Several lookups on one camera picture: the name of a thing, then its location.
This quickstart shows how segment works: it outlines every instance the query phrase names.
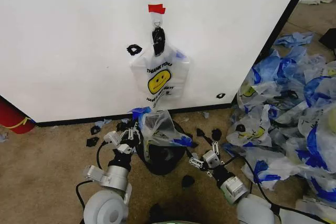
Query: pile of plastic bags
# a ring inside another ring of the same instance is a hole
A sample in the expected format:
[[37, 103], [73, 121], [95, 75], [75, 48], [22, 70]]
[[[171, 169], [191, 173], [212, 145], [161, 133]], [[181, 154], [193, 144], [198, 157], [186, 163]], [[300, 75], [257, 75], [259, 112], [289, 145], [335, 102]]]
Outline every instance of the pile of plastic bags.
[[273, 49], [251, 68], [237, 101], [223, 148], [245, 155], [263, 187], [297, 174], [336, 206], [336, 61], [303, 46], [283, 58]]

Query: white plastic bag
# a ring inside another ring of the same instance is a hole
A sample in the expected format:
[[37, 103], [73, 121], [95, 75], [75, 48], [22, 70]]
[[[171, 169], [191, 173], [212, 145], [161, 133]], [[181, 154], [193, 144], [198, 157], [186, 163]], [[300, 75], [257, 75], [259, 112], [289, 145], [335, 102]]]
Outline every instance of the white plastic bag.
[[321, 108], [311, 107], [300, 117], [298, 128], [307, 139], [307, 150], [301, 159], [312, 167], [336, 172], [336, 133], [333, 124], [336, 102]]
[[190, 146], [191, 138], [178, 132], [168, 110], [141, 117], [141, 133], [146, 142], [157, 146]]
[[182, 96], [190, 61], [187, 56], [165, 41], [164, 31], [160, 27], [162, 13], [151, 12], [151, 16], [154, 28], [153, 46], [131, 62], [131, 69], [139, 90], [145, 94], [142, 105], [155, 108], [159, 100], [167, 102]]
[[309, 186], [319, 199], [332, 207], [336, 207], [335, 174], [318, 174], [303, 170], [299, 175], [307, 179]]
[[273, 49], [266, 59], [251, 68], [237, 94], [239, 108], [245, 113], [267, 99], [280, 95], [274, 82], [279, 63], [279, 53]]
[[268, 135], [269, 109], [268, 104], [253, 107], [246, 116], [230, 127], [226, 139], [238, 146], [271, 146], [271, 138]]
[[[261, 186], [270, 190], [273, 190], [278, 180], [285, 180], [300, 171], [282, 153], [262, 150], [258, 147], [246, 148], [246, 159], [258, 176]], [[256, 183], [247, 164], [241, 170], [248, 179]]]
[[316, 215], [328, 223], [336, 223], [336, 209], [313, 198], [303, 197], [295, 203], [295, 209]]

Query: smiley face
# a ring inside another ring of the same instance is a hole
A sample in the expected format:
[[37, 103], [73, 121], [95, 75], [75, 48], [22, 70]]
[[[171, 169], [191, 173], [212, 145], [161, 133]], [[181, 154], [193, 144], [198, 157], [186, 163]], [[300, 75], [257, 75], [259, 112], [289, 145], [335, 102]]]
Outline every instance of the smiley face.
[[328, 70], [328, 76], [331, 76], [331, 77], [336, 76], [336, 69], [329, 69]]
[[172, 77], [168, 70], [162, 70], [158, 72], [152, 79], [148, 82], [148, 89], [152, 94], [158, 93], [158, 91], [170, 80]]

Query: floor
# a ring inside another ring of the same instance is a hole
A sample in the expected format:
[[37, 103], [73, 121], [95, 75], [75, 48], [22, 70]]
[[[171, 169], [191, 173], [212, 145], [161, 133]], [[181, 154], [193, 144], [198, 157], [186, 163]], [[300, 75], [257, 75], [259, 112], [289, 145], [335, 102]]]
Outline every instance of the floor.
[[[299, 4], [286, 23], [282, 34], [294, 31], [313, 31], [313, 42], [308, 46], [308, 53], [322, 54], [327, 61], [333, 60], [333, 54], [318, 42], [329, 28], [336, 27], [336, 2], [308, 6]], [[284, 56], [287, 49], [277, 47]], [[206, 135], [211, 135], [214, 128], [221, 129], [225, 135], [229, 127], [232, 109], [209, 111], [206, 119], [200, 113], [181, 113], [173, 115], [182, 128], [196, 135], [197, 127]], [[115, 130], [118, 121], [104, 126], [98, 136], [102, 137]], [[81, 205], [75, 194], [75, 185], [83, 181], [81, 174], [86, 165], [96, 164], [97, 147], [86, 147], [93, 124], [77, 124], [58, 127], [34, 128], [24, 135], [15, 135], [0, 127], [0, 133], [8, 132], [8, 141], [0, 144], [0, 223], [46, 224], [79, 223], [82, 218]], [[195, 149], [203, 154], [207, 143], [200, 137], [194, 137], [199, 144]], [[107, 148], [101, 152], [101, 164], [106, 167], [113, 154]], [[222, 152], [223, 160], [229, 156]], [[132, 171], [129, 175], [133, 192], [130, 200], [128, 223], [146, 223], [149, 210], [159, 203], [168, 214], [191, 221], [207, 224], [238, 223], [235, 206], [230, 206], [223, 194], [217, 189], [213, 179], [188, 164], [187, 157], [178, 167], [166, 176], [152, 175], [134, 155]], [[249, 182], [240, 171], [243, 163], [236, 161], [229, 165], [246, 185]], [[195, 178], [195, 184], [182, 189], [184, 175]], [[301, 198], [306, 183], [296, 177], [278, 182], [275, 191], [266, 194], [275, 203], [294, 207]], [[84, 200], [88, 200], [99, 187], [86, 184], [80, 188]], [[254, 187], [254, 194], [259, 191]]]

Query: black debris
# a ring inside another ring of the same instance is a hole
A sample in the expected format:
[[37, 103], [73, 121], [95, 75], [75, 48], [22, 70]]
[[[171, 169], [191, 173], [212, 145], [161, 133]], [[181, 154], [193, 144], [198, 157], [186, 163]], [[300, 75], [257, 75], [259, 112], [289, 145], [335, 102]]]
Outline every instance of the black debris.
[[93, 147], [97, 144], [98, 140], [99, 140], [99, 137], [96, 137], [96, 136], [92, 137], [92, 138], [88, 138], [86, 140], [86, 146], [87, 147]]
[[195, 179], [192, 176], [185, 175], [182, 178], [182, 188], [191, 187], [195, 183]]
[[243, 124], [237, 125], [236, 131], [245, 132], [246, 131], [245, 126]]
[[156, 27], [154, 31], [152, 31], [152, 37], [154, 42], [154, 53], [156, 56], [159, 56], [164, 51], [166, 40], [164, 30], [161, 27]]
[[320, 39], [319, 41], [324, 44], [329, 49], [336, 48], [336, 28], [329, 29]]
[[205, 136], [205, 133], [204, 133], [204, 131], [202, 131], [200, 128], [197, 128], [197, 129], [196, 129], [196, 135], [197, 135], [197, 136]]
[[120, 122], [117, 124], [117, 131], [125, 131], [128, 128], [128, 124], [124, 122]]
[[130, 55], [137, 55], [142, 51], [142, 48], [136, 44], [130, 45], [127, 49], [127, 52], [130, 53]]
[[191, 148], [196, 148], [198, 147], [198, 144], [194, 141], [191, 142]]
[[101, 131], [101, 128], [99, 126], [96, 126], [96, 125], [94, 127], [92, 127], [91, 130], [90, 130], [91, 135], [95, 135], [100, 131]]
[[214, 129], [212, 130], [212, 134], [211, 134], [211, 137], [214, 141], [219, 141], [222, 137], [222, 132], [220, 129]]
[[211, 140], [211, 138], [207, 137], [205, 135], [204, 131], [202, 131], [200, 128], [196, 129], [196, 135], [197, 136], [202, 136], [208, 142], [208, 144], [212, 146], [212, 140]]
[[224, 93], [220, 93], [220, 94], [218, 94], [218, 95], [216, 96], [216, 98], [221, 99], [221, 98], [223, 98], [224, 96], [225, 96]]

